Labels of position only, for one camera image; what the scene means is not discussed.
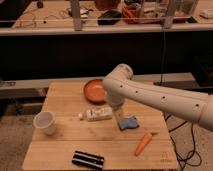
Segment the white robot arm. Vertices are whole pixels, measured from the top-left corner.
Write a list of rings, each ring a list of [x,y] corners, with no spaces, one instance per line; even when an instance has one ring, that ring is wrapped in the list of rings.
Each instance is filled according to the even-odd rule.
[[[132,77],[132,68],[119,64],[103,79],[112,108],[122,106],[128,98],[213,131],[213,95],[139,83]]]

